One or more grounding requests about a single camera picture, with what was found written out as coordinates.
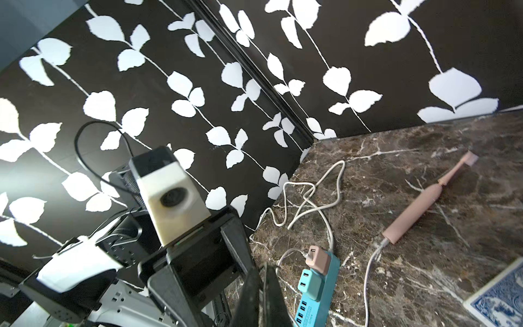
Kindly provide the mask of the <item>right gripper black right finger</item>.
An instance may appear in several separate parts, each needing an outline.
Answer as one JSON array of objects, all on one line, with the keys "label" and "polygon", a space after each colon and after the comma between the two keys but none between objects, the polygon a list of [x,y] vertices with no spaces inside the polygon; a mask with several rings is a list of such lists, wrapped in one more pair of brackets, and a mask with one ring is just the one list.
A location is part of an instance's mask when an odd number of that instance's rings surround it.
[{"label": "right gripper black right finger", "polygon": [[267,327],[292,327],[292,319],[283,298],[275,267],[268,264],[265,265],[263,277],[263,314],[264,325]]}]

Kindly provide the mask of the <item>pink electric toothbrush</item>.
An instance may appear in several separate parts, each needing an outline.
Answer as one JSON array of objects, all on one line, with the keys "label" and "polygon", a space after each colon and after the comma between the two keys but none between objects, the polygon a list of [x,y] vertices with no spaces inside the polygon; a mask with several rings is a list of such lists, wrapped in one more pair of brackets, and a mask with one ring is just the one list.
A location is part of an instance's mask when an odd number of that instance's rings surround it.
[{"label": "pink electric toothbrush", "polygon": [[464,165],[472,166],[478,160],[478,156],[468,151],[460,161],[436,184],[422,190],[420,195],[392,222],[392,224],[382,233],[389,243],[395,244],[421,216],[439,199],[443,188],[452,180],[454,175]]}]

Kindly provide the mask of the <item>pink wall charger cube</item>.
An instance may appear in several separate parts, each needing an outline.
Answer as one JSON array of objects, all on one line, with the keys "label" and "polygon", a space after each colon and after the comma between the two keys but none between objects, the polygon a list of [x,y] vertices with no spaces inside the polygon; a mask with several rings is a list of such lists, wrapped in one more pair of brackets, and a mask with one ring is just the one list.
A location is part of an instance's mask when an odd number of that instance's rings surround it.
[{"label": "pink wall charger cube", "polygon": [[329,271],[331,257],[328,252],[324,251],[317,245],[312,245],[306,255],[306,265],[318,272],[321,275],[326,276]]}]

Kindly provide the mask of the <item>teal wall charger cube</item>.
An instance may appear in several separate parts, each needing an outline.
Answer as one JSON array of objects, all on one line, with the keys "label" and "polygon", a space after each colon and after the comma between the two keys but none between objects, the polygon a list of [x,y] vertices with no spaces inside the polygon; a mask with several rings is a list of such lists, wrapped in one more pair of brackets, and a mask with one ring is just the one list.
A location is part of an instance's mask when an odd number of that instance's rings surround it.
[{"label": "teal wall charger cube", "polygon": [[298,290],[310,298],[318,301],[321,297],[323,279],[319,273],[311,269],[304,269],[298,282]]}]

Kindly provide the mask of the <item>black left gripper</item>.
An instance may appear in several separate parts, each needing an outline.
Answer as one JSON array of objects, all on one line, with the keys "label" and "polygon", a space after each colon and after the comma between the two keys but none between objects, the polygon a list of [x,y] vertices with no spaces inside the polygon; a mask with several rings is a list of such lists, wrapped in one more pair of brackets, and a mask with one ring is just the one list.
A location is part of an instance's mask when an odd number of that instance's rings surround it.
[{"label": "black left gripper", "polygon": [[141,261],[138,276],[178,326],[207,326],[202,309],[255,265],[239,213],[227,206]]}]

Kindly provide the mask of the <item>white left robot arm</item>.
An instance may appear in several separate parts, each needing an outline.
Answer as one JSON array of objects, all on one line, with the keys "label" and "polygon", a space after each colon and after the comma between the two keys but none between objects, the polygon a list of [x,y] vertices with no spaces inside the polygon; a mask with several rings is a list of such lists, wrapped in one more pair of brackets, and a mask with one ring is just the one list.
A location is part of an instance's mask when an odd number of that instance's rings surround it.
[{"label": "white left robot arm", "polygon": [[177,161],[130,162],[145,205],[71,240],[20,287],[57,320],[104,326],[212,326],[203,310],[237,277],[258,318],[257,268],[238,211],[210,210]]}]

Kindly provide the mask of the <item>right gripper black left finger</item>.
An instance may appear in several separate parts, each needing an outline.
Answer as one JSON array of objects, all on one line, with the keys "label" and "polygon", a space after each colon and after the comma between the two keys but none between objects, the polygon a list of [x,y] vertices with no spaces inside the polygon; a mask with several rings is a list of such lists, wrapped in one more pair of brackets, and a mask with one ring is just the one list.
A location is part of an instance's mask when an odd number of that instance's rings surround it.
[{"label": "right gripper black left finger", "polygon": [[238,305],[230,323],[231,327],[258,327],[260,319],[261,279],[256,267],[252,267],[242,287]]}]

